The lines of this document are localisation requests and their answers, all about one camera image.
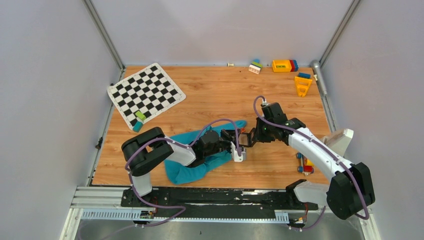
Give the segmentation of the black hinged display case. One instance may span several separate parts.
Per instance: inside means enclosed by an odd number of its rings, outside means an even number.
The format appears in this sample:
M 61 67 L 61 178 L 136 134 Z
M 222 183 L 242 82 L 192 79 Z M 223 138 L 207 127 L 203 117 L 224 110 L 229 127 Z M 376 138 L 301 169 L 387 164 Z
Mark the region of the black hinged display case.
M 238 137 L 238 143 L 243 148 L 246 148 L 245 145 L 247 144 L 247 136 L 245 135 L 245 133 L 247 133 L 247 132 L 240 133 L 239 137 Z

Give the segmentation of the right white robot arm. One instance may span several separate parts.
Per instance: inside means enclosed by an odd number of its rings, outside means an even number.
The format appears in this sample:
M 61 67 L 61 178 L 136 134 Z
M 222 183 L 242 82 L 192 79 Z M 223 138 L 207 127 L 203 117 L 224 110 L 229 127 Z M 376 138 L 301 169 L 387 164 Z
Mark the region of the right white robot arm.
M 328 184 L 297 181 L 285 195 L 286 204 L 292 209 L 304 203 L 325 206 L 342 220 L 363 211 L 361 218 L 367 220 L 368 207 L 376 201 L 368 166 L 363 162 L 352 163 L 330 149 L 299 119 L 288 119 L 279 103 L 264 100 L 260 107 L 262 113 L 256 113 L 252 141 L 283 142 L 310 160 L 329 181 Z

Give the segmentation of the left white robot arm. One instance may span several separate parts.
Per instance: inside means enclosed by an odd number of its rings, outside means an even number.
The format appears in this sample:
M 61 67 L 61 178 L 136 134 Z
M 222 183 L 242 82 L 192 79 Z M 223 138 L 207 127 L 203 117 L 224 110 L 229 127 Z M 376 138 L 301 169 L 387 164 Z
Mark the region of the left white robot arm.
M 231 124 L 167 136 L 154 127 L 121 145 L 134 200 L 140 206 L 153 201 L 151 171 L 165 163 L 168 179 L 174 184 L 195 182 L 211 169 L 233 160 L 246 159 L 240 143 L 240 128 Z

